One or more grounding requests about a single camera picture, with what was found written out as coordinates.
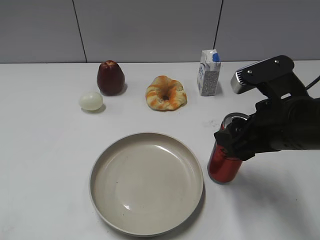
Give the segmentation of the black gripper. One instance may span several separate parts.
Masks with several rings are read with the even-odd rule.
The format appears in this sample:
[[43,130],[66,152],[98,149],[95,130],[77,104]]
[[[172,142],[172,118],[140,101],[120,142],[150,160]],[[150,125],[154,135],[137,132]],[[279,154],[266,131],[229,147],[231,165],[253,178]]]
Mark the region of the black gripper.
[[228,129],[214,133],[226,157],[247,161],[255,152],[319,150],[319,98],[311,97],[292,72],[257,88],[267,99],[256,104],[256,113],[232,116]]

